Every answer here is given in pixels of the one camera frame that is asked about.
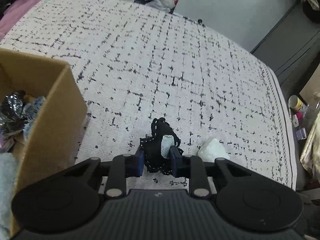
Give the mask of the black stitched fabric pouch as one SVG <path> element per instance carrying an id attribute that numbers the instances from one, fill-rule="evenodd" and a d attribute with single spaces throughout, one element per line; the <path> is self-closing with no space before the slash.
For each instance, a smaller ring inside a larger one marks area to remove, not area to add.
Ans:
<path id="1" fill-rule="evenodd" d="M 175 134 L 165 118 L 154 119 L 151 123 L 151 136 L 140 138 L 140 147 L 145 157 L 144 164 L 148 172 L 161 172 L 164 175 L 172 174 L 171 160 L 169 156 L 171 146 L 175 146 L 179 154 L 180 138 Z"/>

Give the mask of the white soft packet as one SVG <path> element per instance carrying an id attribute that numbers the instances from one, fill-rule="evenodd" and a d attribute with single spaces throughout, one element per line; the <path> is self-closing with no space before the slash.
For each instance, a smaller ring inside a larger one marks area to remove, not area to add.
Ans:
<path id="1" fill-rule="evenodd" d="M 229 160 L 224 146 L 216 139 L 209 138 L 199 149 L 197 155 L 205 162 L 214 162 L 217 158 Z"/>

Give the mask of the blue knitted cloth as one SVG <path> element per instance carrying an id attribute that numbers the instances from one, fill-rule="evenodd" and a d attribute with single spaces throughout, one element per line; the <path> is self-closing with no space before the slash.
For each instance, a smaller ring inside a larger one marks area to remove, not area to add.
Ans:
<path id="1" fill-rule="evenodd" d="M 26 117 L 26 123 L 23 126 L 23 137 L 25 141 L 29 140 L 33 124 L 44 105 L 46 98 L 44 96 L 37 97 L 33 102 L 27 103 L 23 108 L 23 114 Z"/>

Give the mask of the black shiny packaged item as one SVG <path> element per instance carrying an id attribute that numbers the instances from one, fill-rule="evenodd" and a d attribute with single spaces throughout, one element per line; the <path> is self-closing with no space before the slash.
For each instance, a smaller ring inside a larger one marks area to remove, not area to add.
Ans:
<path id="1" fill-rule="evenodd" d="M 10 95 L 6 95 L 1 103 L 1 135 L 8 139 L 22 132 L 27 122 L 27 117 L 23 113 L 25 106 L 24 90 L 18 90 Z"/>

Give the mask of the brown cardboard box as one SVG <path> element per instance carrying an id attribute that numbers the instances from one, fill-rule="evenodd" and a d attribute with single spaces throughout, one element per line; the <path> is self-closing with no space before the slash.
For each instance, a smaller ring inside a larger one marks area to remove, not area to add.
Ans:
<path id="1" fill-rule="evenodd" d="M 44 96 L 45 101 L 28 139 L 14 147 L 19 168 L 10 232 L 15 235 L 26 225 L 50 233 L 52 223 L 63 230 L 68 220 L 66 210 L 76 202 L 67 188 L 76 180 L 57 179 L 29 193 L 25 188 L 67 167 L 87 106 L 67 62 L 2 49 L 1 98 L 19 90 L 28 100 Z"/>

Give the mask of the white patterned bed cover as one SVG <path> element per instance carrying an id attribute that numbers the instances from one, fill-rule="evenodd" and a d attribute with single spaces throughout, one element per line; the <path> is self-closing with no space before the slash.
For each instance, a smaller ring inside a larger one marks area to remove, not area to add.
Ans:
<path id="1" fill-rule="evenodd" d="M 42 0 L 1 47 L 70 64 L 87 104 L 75 163 L 134 153 L 163 117 L 185 154 L 215 138 L 233 162 L 296 188 L 291 121 L 274 72 L 212 29 L 121 0 Z"/>

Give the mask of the yellow white cup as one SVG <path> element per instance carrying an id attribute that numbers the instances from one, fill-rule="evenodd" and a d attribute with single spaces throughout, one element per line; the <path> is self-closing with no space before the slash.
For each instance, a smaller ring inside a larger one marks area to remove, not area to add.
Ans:
<path id="1" fill-rule="evenodd" d="M 306 112 L 307 110 L 307 105 L 305 105 L 297 95 L 290 96 L 288 104 L 289 107 L 295 112 Z"/>

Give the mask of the patterned gift bag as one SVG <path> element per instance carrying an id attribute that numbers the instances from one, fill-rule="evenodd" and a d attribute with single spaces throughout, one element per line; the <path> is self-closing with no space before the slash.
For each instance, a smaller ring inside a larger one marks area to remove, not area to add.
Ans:
<path id="1" fill-rule="evenodd" d="M 302 167 L 319 181 L 319 113 L 317 114 L 300 156 Z"/>

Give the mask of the black dumbbell set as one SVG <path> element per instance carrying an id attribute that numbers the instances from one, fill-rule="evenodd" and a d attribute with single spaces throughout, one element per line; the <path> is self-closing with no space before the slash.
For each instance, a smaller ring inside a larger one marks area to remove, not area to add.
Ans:
<path id="1" fill-rule="evenodd" d="M 198 24 L 200 25 L 200 26 L 202 26 L 202 27 L 205 27 L 205 25 L 204 25 L 204 23 L 203 23 L 203 20 L 201 20 L 201 19 L 198 19 Z"/>

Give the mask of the white plastic bag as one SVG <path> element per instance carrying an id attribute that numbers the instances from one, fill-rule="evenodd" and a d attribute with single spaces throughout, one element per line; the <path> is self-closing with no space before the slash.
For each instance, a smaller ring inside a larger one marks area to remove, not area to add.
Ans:
<path id="1" fill-rule="evenodd" d="M 176 7 L 177 2 L 178 0 L 153 0 L 147 6 L 170 13 Z"/>

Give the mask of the purple bed sheet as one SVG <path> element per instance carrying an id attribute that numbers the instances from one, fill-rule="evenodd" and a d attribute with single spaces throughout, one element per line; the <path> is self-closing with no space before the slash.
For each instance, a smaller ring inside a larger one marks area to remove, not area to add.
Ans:
<path id="1" fill-rule="evenodd" d="M 4 12 L 0 21 L 0 39 L 12 29 L 12 27 L 37 3 L 41 0 L 16 0 Z"/>

